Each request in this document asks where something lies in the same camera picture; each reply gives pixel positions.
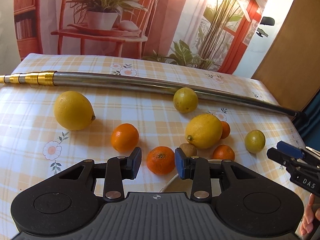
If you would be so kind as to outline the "person's right hand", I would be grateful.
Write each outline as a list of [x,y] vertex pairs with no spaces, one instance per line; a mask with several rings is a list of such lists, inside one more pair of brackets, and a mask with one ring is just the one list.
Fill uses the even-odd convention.
[[299,228],[299,233],[302,237],[309,235],[313,231],[315,228],[313,222],[316,220],[319,220],[319,197],[310,194]]

